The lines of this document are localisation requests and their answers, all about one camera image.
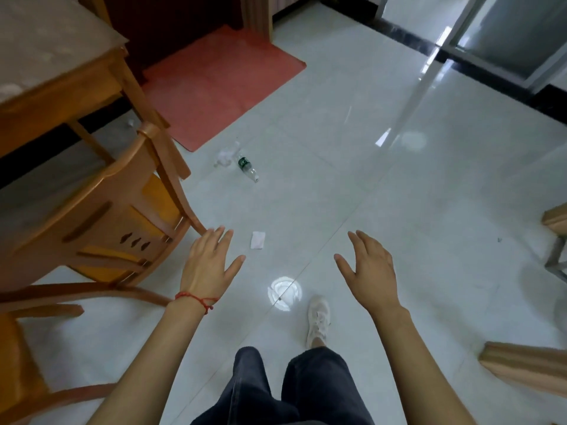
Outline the person's right forearm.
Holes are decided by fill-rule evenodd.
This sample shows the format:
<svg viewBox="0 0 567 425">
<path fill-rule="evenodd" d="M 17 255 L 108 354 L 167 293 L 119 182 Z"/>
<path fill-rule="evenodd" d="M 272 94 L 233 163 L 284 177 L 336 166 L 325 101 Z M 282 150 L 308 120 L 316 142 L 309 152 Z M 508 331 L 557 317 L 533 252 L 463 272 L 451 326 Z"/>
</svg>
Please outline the person's right forearm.
<svg viewBox="0 0 567 425">
<path fill-rule="evenodd" d="M 388 358 L 407 425 L 477 425 L 401 305 L 367 308 Z"/>
</svg>

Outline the aluminium framed glass door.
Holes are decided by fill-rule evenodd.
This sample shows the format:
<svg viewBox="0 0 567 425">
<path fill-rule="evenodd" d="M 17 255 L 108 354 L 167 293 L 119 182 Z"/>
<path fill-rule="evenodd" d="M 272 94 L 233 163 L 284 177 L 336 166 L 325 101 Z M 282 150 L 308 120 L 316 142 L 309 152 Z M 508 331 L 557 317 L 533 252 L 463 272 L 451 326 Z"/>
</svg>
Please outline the aluminium framed glass door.
<svg viewBox="0 0 567 425">
<path fill-rule="evenodd" d="M 469 0 L 442 49 L 537 93 L 567 72 L 567 0 Z"/>
</svg>

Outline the clear plastic bottle green label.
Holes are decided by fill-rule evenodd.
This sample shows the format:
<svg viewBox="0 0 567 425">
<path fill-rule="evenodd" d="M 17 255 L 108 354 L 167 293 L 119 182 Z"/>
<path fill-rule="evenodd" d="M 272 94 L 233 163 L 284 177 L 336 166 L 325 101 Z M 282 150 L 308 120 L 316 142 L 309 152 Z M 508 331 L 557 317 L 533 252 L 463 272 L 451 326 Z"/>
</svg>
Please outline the clear plastic bottle green label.
<svg viewBox="0 0 567 425">
<path fill-rule="evenodd" d="M 254 183 L 257 183 L 259 181 L 259 175 L 249 159 L 247 159 L 245 156 L 238 157 L 237 164 L 240 170 Z"/>
</svg>

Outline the red floor mat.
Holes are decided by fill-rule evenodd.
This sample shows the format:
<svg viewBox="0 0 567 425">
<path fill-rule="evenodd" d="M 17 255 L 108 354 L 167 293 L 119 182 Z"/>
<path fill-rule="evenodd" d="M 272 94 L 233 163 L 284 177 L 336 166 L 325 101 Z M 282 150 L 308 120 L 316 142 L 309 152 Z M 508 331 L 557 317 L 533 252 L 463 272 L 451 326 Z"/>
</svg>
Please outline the red floor mat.
<svg viewBox="0 0 567 425">
<path fill-rule="evenodd" d="M 227 25 L 144 71 L 142 89 L 195 152 L 306 68 L 306 63 L 247 29 Z"/>
</svg>

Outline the person's white sneaker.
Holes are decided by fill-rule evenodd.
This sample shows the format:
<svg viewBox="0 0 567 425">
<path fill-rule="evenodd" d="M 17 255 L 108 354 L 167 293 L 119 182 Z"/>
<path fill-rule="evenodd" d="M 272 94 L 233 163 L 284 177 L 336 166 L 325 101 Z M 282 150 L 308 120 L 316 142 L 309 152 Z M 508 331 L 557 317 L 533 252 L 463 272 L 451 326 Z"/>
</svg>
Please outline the person's white sneaker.
<svg viewBox="0 0 567 425">
<path fill-rule="evenodd" d="M 324 347 L 330 329 L 330 305 L 325 297 L 316 295 L 311 298 L 307 310 L 308 332 L 307 349 Z"/>
</svg>

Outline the wooden chair with curved rail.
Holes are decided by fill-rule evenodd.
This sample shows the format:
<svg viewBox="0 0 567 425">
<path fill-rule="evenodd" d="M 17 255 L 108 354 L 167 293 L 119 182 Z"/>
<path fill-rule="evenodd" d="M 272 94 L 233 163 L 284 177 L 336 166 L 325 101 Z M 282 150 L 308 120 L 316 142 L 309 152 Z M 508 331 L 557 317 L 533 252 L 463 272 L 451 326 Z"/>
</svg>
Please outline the wooden chair with curved rail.
<svg viewBox="0 0 567 425">
<path fill-rule="evenodd" d="M 106 283 L 30 285 L 0 292 L 0 425 L 29 425 L 33 418 L 60 407 L 105 398 L 115 383 L 51 392 L 25 340 L 20 318 L 78 317 L 71 301 L 102 297 L 130 298 L 161 307 L 171 298 L 139 287 Z"/>
</svg>

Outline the wooden stool with metal leg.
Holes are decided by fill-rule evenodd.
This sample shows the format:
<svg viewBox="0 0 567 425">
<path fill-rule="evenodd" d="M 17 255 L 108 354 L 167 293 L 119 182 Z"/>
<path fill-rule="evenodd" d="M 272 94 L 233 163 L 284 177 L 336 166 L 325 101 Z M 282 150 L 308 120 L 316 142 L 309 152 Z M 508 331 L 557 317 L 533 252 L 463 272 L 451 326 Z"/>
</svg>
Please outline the wooden stool with metal leg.
<svg viewBox="0 0 567 425">
<path fill-rule="evenodd" d="M 556 235 L 544 267 L 567 284 L 567 259 L 560 261 L 567 250 L 567 202 L 547 210 L 542 215 L 542 224 Z"/>
</svg>

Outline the person's left hand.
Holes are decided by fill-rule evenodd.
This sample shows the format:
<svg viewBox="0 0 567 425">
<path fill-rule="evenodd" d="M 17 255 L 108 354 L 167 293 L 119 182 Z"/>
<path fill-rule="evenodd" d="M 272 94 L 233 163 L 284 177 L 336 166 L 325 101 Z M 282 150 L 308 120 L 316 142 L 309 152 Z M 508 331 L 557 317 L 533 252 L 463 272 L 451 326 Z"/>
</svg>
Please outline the person's left hand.
<svg viewBox="0 0 567 425">
<path fill-rule="evenodd" d="M 180 291 L 175 299 L 191 298 L 206 307 L 212 307 L 228 289 L 233 280 L 225 280 L 227 254 L 234 234 L 232 229 L 224 231 L 215 252 L 208 251 L 208 229 L 196 239 L 189 251 L 181 275 Z"/>
</svg>

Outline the crumpled white tissue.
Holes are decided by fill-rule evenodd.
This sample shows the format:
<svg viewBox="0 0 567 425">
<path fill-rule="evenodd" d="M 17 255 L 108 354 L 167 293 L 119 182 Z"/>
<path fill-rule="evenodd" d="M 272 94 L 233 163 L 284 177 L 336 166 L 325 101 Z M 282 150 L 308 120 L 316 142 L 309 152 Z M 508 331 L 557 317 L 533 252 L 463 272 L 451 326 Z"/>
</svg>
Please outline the crumpled white tissue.
<svg viewBox="0 0 567 425">
<path fill-rule="evenodd" d="M 214 162 L 214 167 L 227 168 L 235 160 L 237 153 L 240 151 L 240 144 L 238 142 L 233 143 L 232 146 L 221 149 L 217 155 Z"/>
</svg>

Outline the person's dark trousers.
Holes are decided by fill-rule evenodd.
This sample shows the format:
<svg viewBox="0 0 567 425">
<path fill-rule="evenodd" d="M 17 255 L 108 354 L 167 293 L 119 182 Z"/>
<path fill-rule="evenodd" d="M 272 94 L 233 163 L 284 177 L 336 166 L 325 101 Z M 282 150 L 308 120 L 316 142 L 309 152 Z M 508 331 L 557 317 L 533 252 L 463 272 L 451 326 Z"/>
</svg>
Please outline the person's dark trousers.
<svg viewBox="0 0 567 425">
<path fill-rule="evenodd" d="M 272 393 L 254 347 L 235 355 L 219 400 L 190 425 L 374 425 L 344 359 L 328 347 L 291 359 L 281 399 Z"/>
</svg>

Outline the wooden table with stone top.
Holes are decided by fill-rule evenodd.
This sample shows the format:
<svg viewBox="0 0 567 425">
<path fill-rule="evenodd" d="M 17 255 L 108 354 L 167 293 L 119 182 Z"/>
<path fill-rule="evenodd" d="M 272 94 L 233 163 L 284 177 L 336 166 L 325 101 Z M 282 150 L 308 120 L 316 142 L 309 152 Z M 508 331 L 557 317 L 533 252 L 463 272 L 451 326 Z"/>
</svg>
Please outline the wooden table with stone top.
<svg viewBox="0 0 567 425">
<path fill-rule="evenodd" d="M 79 140 L 112 163 L 80 119 L 121 97 L 164 132 L 179 177 L 190 176 L 126 63 L 126 43 L 76 0 L 0 0 L 0 188 Z"/>
</svg>

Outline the light wooden post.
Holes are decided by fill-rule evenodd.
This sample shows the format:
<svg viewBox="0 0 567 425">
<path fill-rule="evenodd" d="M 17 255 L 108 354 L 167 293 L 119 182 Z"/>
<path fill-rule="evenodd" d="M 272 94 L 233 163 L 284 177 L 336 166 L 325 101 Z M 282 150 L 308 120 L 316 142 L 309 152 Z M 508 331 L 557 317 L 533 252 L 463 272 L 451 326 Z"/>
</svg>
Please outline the light wooden post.
<svg viewBox="0 0 567 425">
<path fill-rule="evenodd" d="M 273 40 L 273 0 L 240 0 L 243 26 L 268 42 Z"/>
</svg>

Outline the person's right hand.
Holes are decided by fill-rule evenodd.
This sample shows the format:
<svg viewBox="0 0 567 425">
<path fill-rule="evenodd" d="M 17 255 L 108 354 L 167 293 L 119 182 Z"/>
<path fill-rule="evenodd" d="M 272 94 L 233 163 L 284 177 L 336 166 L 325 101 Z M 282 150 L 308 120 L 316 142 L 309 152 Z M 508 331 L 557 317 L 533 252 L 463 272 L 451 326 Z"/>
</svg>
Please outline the person's right hand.
<svg viewBox="0 0 567 425">
<path fill-rule="evenodd" d="M 381 243 L 380 252 L 366 252 L 358 231 L 349 231 L 348 238 L 355 253 L 357 280 L 346 284 L 358 303 L 372 316 L 401 308 L 390 252 Z"/>
</svg>

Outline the wooden chair with carved back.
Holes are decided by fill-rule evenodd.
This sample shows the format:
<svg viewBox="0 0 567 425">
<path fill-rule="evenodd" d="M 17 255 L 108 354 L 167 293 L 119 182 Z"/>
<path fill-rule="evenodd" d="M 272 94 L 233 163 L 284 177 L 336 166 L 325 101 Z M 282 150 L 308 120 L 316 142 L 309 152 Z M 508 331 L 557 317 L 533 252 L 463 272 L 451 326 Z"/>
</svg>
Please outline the wooden chair with carved back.
<svg viewBox="0 0 567 425">
<path fill-rule="evenodd" d="M 189 206 L 168 139 L 144 122 L 132 145 L 46 222 L 0 255 L 0 314 L 75 300 L 171 300 L 138 287 L 189 228 L 206 228 Z"/>
</svg>

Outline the light wooden bench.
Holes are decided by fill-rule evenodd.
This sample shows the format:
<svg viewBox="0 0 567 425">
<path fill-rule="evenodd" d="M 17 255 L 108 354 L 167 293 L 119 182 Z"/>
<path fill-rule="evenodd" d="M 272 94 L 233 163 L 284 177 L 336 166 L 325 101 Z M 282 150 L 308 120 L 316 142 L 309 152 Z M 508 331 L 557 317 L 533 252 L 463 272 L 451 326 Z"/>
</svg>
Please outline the light wooden bench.
<svg viewBox="0 0 567 425">
<path fill-rule="evenodd" d="M 486 342 L 478 362 L 499 379 L 567 399 L 567 349 Z"/>
</svg>

